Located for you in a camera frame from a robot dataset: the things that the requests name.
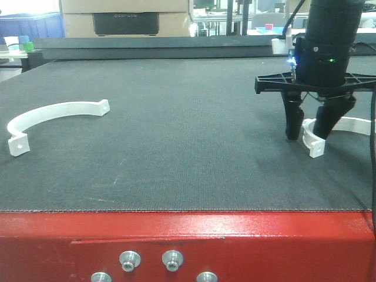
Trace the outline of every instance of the blue light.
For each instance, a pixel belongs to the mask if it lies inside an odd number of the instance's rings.
[[[292,57],[292,58],[288,59],[287,62],[288,62],[289,64],[294,64],[294,65],[296,65],[295,57]]]

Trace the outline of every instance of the white cup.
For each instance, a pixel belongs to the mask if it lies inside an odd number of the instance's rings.
[[[4,37],[6,46],[8,47],[10,54],[16,54],[19,53],[19,42],[18,42],[18,36],[7,36]]]

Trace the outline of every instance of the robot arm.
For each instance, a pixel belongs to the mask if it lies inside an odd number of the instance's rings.
[[[276,52],[290,55],[291,73],[257,77],[255,89],[281,92],[286,111],[286,135],[298,139],[304,113],[302,92],[317,92],[323,105],[318,108],[314,134],[326,139],[335,124],[351,110],[357,89],[373,89],[376,77],[351,80],[348,61],[357,35],[365,0],[312,0],[304,37],[298,37],[295,50],[288,30],[273,39]]]

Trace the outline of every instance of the black mounting plate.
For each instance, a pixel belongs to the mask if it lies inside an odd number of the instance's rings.
[[[376,87],[376,76],[346,73],[345,83],[338,87],[311,86],[299,81],[293,82],[291,72],[278,73],[275,75],[256,76],[254,89],[257,94],[261,92],[317,92],[321,97],[327,97],[338,92],[370,91]]]

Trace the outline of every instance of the blue plastic crate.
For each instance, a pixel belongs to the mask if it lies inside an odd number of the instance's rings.
[[[63,19],[59,12],[0,16],[0,44],[5,36],[28,35],[33,38],[64,37]]]

